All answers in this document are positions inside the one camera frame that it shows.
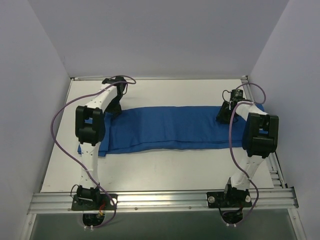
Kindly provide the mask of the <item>blue surgical drape cloth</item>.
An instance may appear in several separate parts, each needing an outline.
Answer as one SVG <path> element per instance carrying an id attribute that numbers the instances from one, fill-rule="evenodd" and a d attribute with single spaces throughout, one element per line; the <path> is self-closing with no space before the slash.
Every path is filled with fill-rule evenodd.
<path id="1" fill-rule="evenodd" d="M 104 118 L 98 155 L 147 150 L 206 150 L 229 147 L 229 125 L 216 121 L 218 106 L 152 106 Z"/>

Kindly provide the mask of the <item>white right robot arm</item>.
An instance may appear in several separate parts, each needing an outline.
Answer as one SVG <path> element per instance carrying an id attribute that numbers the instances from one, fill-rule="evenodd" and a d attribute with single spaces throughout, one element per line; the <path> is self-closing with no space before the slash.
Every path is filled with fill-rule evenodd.
<path id="1" fill-rule="evenodd" d="M 241 145 L 245 150 L 240 163 L 237 163 L 232 148 L 232 123 L 235 115 L 245 120 Z M 279 117 L 270 115 L 249 101 L 236 105 L 224 101 L 216 117 L 217 122 L 229 124 L 229 150 L 237 170 L 229 178 L 222 193 L 223 203 L 234 206 L 248 195 L 257 169 L 265 158 L 274 153 L 278 146 Z"/>

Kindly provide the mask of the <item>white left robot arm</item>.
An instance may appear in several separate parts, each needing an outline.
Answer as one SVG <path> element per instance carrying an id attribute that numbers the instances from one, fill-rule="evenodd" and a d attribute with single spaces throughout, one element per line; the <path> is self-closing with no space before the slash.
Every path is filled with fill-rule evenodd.
<path id="1" fill-rule="evenodd" d="M 80 146 L 81 163 L 84 165 L 76 194 L 90 210 L 97 209 L 102 201 L 98 155 L 106 134 L 105 116 L 111 114 L 116 118 L 122 113 L 120 100 L 126 85 L 127 81 L 123 76 L 106 78 L 101 83 L 99 94 L 75 110 L 75 135 Z"/>

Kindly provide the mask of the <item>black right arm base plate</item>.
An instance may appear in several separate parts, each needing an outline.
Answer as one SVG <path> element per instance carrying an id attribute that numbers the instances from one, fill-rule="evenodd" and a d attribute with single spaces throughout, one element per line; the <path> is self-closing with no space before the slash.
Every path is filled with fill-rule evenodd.
<path id="1" fill-rule="evenodd" d="M 206 193 L 207 204 L 211 209 L 218 208 L 249 208 L 252 201 L 248 191 L 224 193 L 223 191 L 209 191 Z"/>

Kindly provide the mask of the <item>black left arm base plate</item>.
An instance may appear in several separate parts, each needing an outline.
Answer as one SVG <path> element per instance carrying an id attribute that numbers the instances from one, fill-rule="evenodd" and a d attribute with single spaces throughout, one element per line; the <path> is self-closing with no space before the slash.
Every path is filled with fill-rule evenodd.
<path id="1" fill-rule="evenodd" d="M 100 194 L 98 199 L 84 198 L 75 194 L 73 196 L 71 210 L 72 211 L 98 211 L 98 210 L 115 210 L 118 201 L 118 195 L 112 193 L 110 197 Z"/>

